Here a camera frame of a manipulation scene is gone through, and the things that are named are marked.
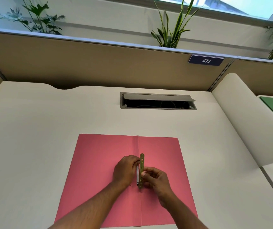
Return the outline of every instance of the desk surface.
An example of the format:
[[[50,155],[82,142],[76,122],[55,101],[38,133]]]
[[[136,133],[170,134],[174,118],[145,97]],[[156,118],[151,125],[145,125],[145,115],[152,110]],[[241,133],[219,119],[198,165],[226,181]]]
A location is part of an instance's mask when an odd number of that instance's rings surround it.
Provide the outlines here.
[[[197,110],[120,109],[120,92],[188,94]],[[0,228],[53,223],[80,133],[177,137],[210,229],[273,228],[273,190],[210,92],[19,82],[0,85]]]

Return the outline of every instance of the window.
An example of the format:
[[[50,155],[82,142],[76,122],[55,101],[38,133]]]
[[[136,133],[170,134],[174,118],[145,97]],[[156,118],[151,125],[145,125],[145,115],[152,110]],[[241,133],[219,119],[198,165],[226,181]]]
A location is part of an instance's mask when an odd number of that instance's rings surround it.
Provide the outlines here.
[[[182,3],[182,0],[160,0],[171,3]],[[188,5],[191,0],[184,0]],[[273,0],[194,0],[194,6],[206,9],[246,15],[268,20],[273,15]]]

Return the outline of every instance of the pink folder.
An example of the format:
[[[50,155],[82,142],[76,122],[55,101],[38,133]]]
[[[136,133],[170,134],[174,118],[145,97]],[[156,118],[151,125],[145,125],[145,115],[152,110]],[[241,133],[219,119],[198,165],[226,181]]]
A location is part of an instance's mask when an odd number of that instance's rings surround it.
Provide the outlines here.
[[[167,173],[174,193],[197,215],[177,138],[80,134],[55,222],[108,185],[122,157],[141,153],[145,166]],[[135,179],[119,196],[102,227],[174,224],[153,190],[139,190],[136,184]]]

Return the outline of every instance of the desk number sign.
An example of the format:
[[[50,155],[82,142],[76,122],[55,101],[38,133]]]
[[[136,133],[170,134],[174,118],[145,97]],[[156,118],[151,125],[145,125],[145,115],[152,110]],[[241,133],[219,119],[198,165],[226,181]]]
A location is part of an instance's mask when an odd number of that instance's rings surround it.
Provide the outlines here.
[[[192,55],[188,63],[220,66],[224,58]]]

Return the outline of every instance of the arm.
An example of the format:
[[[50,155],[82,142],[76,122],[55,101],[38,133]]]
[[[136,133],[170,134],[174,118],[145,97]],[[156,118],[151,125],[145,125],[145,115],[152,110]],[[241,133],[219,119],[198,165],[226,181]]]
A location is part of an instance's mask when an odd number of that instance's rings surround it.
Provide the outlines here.
[[[50,229],[98,229],[119,195],[131,184],[140,158],[124,156],[113,171],[112,182],[95,196],[58,220]]]
[[[144,167],[144,171],[141,174],[144,185],[154,189],[160,204],[173,217],[178,229],[208,229],[174,194],[165,172],[153,167]]]

